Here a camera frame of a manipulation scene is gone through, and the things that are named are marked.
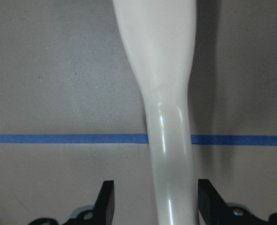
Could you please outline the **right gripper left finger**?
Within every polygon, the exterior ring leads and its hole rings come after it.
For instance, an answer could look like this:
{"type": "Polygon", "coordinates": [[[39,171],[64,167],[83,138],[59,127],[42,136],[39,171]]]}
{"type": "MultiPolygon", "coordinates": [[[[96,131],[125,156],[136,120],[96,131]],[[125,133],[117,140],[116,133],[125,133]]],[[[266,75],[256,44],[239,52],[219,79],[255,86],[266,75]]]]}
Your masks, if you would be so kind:
{"type": "Polygon", "coordinates": [[[115,211],[114,181],[103,182],[93,208],[93,225],[111,225],[115,211]]]}

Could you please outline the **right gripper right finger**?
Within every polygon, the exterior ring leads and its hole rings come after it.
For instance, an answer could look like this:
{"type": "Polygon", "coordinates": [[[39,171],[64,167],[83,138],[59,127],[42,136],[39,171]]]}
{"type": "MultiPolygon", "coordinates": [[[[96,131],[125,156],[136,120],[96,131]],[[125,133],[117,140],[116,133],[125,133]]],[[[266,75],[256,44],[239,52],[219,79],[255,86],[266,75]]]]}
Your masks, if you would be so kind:
{"type": "Polygon", "coordinates": [[[229,208],[211,182],[198,180],[198,209],[206,225],[225,225],[229,221],[229,208]]]}

